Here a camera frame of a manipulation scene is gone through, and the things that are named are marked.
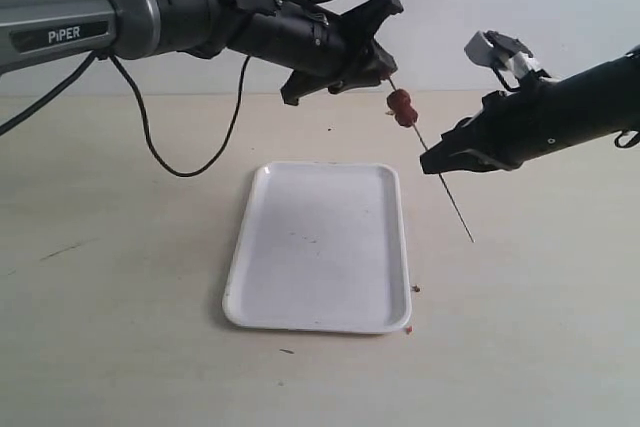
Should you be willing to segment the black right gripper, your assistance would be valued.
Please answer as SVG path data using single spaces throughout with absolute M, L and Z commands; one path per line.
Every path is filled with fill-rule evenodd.
M 420 156 L 423 173 L 511 171 L 553 153 L 555 138 L 543 132 L 550 99 L 549 89 L 487 94 L 480 111 L 458 121 Z

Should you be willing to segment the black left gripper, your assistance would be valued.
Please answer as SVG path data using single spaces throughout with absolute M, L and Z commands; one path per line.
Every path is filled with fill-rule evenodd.
M 273 16 L 254 15 L 239 34 L 239 52 L 292 70 L 280 93 L 285 104 L 326 89 L 337 95 L 377 87 L 398 70 L 375 39 L 400 0 L 368 0 L 343 14 L 285 2 Z

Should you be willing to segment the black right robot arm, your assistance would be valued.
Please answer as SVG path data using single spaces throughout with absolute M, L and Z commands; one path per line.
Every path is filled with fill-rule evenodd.
M 616 132 L 639 130 L 639 49 L 559 82 L 494 91 L 420 156 L 422 171 L 512 171 Z

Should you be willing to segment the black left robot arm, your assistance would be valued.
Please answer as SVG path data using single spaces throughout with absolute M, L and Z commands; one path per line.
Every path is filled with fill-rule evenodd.
M 393 74 L 396 62 L 375 36 L 402 10 L 400 0 L 368 0 L 341 14 L 326 0 L 1 0 L 1 69 L 91 51 L 210 59 L 230 49 L 288 68 L 281 97 L 294 106 Z

